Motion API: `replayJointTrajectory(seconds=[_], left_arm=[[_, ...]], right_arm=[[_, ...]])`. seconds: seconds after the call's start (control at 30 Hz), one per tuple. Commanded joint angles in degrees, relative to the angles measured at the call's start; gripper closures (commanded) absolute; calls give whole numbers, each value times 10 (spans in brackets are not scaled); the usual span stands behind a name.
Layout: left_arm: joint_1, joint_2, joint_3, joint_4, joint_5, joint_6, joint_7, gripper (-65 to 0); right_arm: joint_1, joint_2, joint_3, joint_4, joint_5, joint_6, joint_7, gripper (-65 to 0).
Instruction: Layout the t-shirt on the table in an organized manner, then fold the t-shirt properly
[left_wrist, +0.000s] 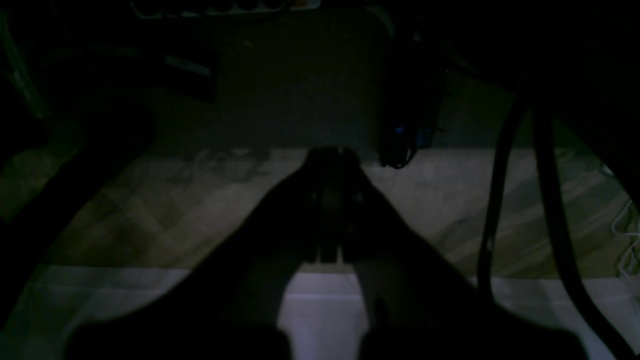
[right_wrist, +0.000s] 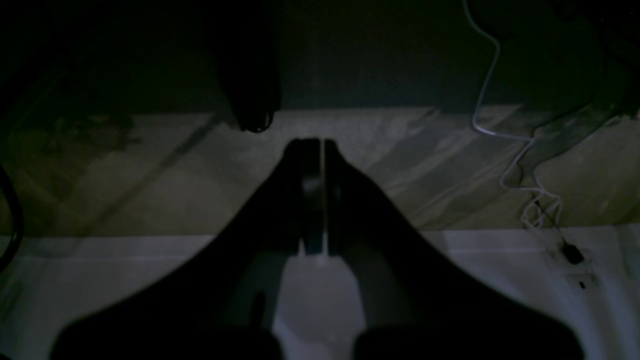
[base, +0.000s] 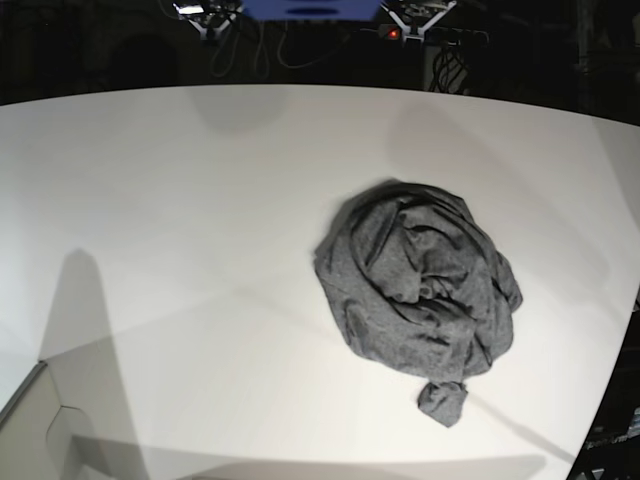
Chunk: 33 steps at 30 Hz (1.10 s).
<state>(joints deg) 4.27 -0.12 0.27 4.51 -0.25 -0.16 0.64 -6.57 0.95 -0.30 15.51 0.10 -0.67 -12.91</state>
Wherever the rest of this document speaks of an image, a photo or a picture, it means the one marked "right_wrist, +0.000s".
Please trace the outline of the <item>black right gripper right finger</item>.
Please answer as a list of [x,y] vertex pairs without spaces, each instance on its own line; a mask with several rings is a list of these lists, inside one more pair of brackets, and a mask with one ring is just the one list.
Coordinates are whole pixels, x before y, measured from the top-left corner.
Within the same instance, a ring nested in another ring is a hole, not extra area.
[[355,360],[583,360],[567,325],[484,284],[416,231],[325,143],[328,246],[354,273],[365,313]]

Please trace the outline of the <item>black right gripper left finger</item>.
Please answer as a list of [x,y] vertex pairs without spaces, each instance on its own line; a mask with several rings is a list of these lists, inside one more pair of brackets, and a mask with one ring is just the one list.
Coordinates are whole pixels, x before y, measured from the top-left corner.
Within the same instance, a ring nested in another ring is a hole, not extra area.
[[320,250],[321,142],[295,139],[231,222],[162,279],[60,332],[52,360],[282,360],[282,271]]

